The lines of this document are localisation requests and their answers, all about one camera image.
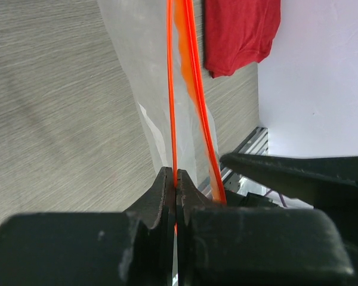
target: white wall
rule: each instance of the white wall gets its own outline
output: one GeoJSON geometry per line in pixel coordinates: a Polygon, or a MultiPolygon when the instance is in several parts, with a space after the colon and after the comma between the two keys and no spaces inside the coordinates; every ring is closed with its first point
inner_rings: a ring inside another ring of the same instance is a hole
{"type": "Polygon", "coordinates": [[[258,78],[271,154],[358,155],[358,0],[282,0],[258,78]]]}

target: red-orange line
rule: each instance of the red-orange line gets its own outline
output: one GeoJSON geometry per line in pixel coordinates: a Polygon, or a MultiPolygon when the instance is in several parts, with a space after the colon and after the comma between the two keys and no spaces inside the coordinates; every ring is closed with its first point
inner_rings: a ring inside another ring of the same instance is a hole
{"type": "Polygon", "coordinates": [[[178,181],[178,157],[177,157],[177,134],[175,124],[175,101],[174,101],[174,72],[172,68],[172,0],[167,0],[167,79],[168,79],[168,101],[169,118],[171,123],[171,147],[172,147],[172,169],[174,172],[174,187],[178,181]]]}
{"type": "Polygon", "coordinates": [[[196,26],[195,26],[195,14],[193,11],[192,0],[184,0],[187,16],[187,32],[189,35],[190,49],[191,49],[191,60],[192,60],[192,69],[193,75],[195,77],[196,83],[196,96],[199,103],[199,112],[201,117],[201,123],[203,131],[205,133],[205,139],[209,154],[209,159],[211,161],[211,166],[214,171],[218,189],[220,202],[226,204],[226,193],[224,191],[223,180],[221,179],[221,174],[215,155],[214,146],[212,143],[211,132],[209,130],[208,115],[206,109],[206,102],[204,97],[203,82],[202,82],[202,73],[200,69],[200,60],[199,60],[199,51],[197,49],[197,39],[196,39],[196,26]]]}

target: ziplock bag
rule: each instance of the ziplock bag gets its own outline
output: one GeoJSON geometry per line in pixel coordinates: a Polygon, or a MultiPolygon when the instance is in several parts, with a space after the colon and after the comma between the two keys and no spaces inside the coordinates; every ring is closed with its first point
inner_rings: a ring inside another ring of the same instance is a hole
{"type": "Polygon", "coordinates": [[[98,0],[98,4],[118,59],[130,82],[155,172],[158,173],[162,166],[173,166],[172,158],[176,157],[176,167],[187,170],[195,185],[199,185],[209,174],[214,199],[223,201],[224,198],[220,197],[223,183],[217,166],[215,123],[204,102],[202,104],[197,99],[200,89],[202,93],[202,86],[199,86],[202,82],[200,68],[196,70],[195,65],[199,65],[199,55],[196,32],[193,34],[195,20],[192,2],[98,0]],[[173,5],[171,12],[174,19],[171,63],[176,156],[172,156],[168,99],[167,3],[173,5]],[[192,57],[193,54],[197,55],[197,59],[192,57]]]}

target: transparent plastic bag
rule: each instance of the transparent plastic bag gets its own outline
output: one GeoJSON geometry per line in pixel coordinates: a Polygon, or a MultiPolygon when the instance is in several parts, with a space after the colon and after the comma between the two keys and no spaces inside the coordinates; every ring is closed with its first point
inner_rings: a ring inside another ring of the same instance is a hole
{"type": "MultiPolygon", "coordinates": [[[[169,119],[166,1],[98,0],[105,27],[131,85],[157,173],[172,166],[169,119]]],[[[181,74],[178,32],[173,28],[175,118],[178,168],[187,170],[195,185],[208,176],[206,151],[195,105],[181,74]]],[[[215,123],[207,109],[214,150],[215,123]]]]}

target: folded red shirt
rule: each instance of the folded red shirt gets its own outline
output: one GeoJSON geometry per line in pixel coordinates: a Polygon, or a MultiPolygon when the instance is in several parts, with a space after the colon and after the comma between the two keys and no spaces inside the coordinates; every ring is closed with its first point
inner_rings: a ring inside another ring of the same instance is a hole
{"type": "Polygon", "coordinates": [[[280,15],[280,0],[205,0],[205,68],[211,76],[231,76],[265,59],[280,15]]]}

